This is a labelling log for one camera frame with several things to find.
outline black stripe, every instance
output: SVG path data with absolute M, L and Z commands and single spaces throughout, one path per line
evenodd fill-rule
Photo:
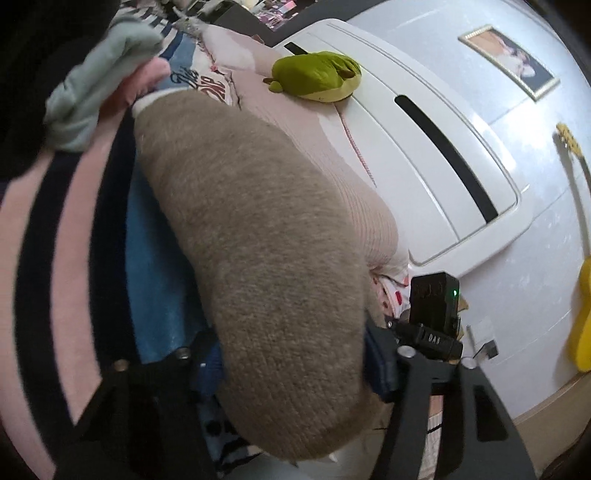
M 134 161 L 134 120 L 128 111 L 105 167 L 90 239 L 90 315 L 101 370 L 121 358 L 139 362 L 125 273 L 127 197 Z
M 150 23 L 150 27 L 156 27 L 158 25 L 160 25 L 160 22 L 164 20 L 164 18 L 160 18 L 160 17 L 156 17 L 152 20 L 152 22 Z
M 51 335 L 51 265 L 64 200 L 80 154 L 57 153 L 41 183 L 22 243 L 14 335 L 22 387 L 53 460 L 73 429 Z
M 441 423 L 435 427 L 433 427 L 432 429 L 428 429 L 427 430 L 427 435 L 429 435 L 430 433 L 436 432 L 437 430 L 439 430 L 441 428 Z
M 170 33 L 170 31 L 173 29 L 173 25 L 171 22 L 166 22 L 166 26 L 162 29 L 161 35 L 163 38 L 166 38 L 166 36 Z
M 248 440 L 243 439 L 242 437 L 238 437 L 236 440 L 232 440 L 223 446 L 222 453 L 220 455 L 220 459 L 217 461 L 218 465 L 221 465 L 223 461 L 230 455 L 231 453 L 236 452 L 237 450 L 248 447 L 250 443 Z
M 140 17 L 142 20 L 145 20 L 152 14 L 152 7 L 148 7 L 144 14 Z
M 287 50 L 292 52 L 294 55 L 308 55 L 308 52 L 306 52 L 303 48 L 299 47 L 298 45 L 296 45 L 292 41 L 290 41 L 289 43 L 286 43 L 283 46 L 285 48 L 287 48 Z
M 7 188 L 8 182 L 0 180 L 0 207 L 2 207 L 2 201 L 4 200 L 4 195 L 6 194 Z
M 221 465 L 219 467 L 219 470 L 221 470 L 223 473 L 225 473 L 227 475 L 230 472 L 232 472 L 235 468 L 238 468 L 239 466 L 242 466 L 242 465 L 246 465 L 247 463 L 251 462 L 252 460 L 254 460 L 256 457 L 258 457 L 261 454 L 262 454 L 262 452 L 259 452 L 259 453 L 255 453 L 254 455 L 248 456 L 248 457 L 240 458 L 240 459 L 235 460 L 231 463 L 224 463 L 223 465 Z
M 174 52 L 177 50 L 178 46 L 181 44 L 181 40 L 183 39 L 183 33 L 178 31 L 177 34 L 174 36 L 172 42 L 168 44 L 166 50 L 164 50 L 160 57 L 164 60 L 170 60 L 174 55 Z
M 480 210 L 486 223 L 492 222 L 499 216 L 491 198 L 487 195 L 474 172 L 470 169 L 466 161 L 462 158 L 456 147 L 447 139 L 441 130 L 431 119 L 407 96 L 399 95 L 394 100 L 396 104 L 406 112 L 406 114 L 425 132 L 426 136 L 433 142 L 447 162 L 456 172 L 466 190 L 474 199 L 474 203 Z

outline power outlet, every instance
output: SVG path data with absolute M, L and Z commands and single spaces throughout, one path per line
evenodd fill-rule
M 490 319 L 485 318 L 479 323 L 474 325 L 468 325 L 468 338 L 474 347 L 474 353 L 476 354 L 486 342 L 490 342 L 495 339 L 495 329 L 492 326 Z

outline screw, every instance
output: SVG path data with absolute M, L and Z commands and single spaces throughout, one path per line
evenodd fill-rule
M 188 358 L 191 358 L 191 350 L 185 346 L 178 348 L 174 354 L 179 360 L 186 360 Z
M 129 368 L 129 362 L 122 358 L 113 364 L 113 368 L 116 372 L 125 372 Z
M 464 368 L 467 368 L 468 370 L 474 370 L 478 366 L 476 360 L 470 358 L 469 356 L 465 356 L 464 358 L 462 358 L 460 363 Z
M 404 358 L 412 358 L 417 354 L 417 351 L 408 345 L 399 346 L 397 351 L 398 354 Z

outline yellow guitar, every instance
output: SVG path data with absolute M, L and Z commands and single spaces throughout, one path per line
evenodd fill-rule
M 565 124 L 558 124 L 556 128 L 565 146 L 584 164 L 583 168 L 587 168 L 583 152 L 569 128 Z M 570 332 L 569 354 L 581 372 L 588 372 L 591 370 L 591 257 L 583 262 L 579 273 L 579 287 L 583 307 Z

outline green plush toy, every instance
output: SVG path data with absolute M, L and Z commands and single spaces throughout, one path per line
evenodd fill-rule
M 294 55 L 273 65 L 269 90 L 332 103 L 347 98 L 361 82 L 361 67 L 352 58 L 330 51 Z

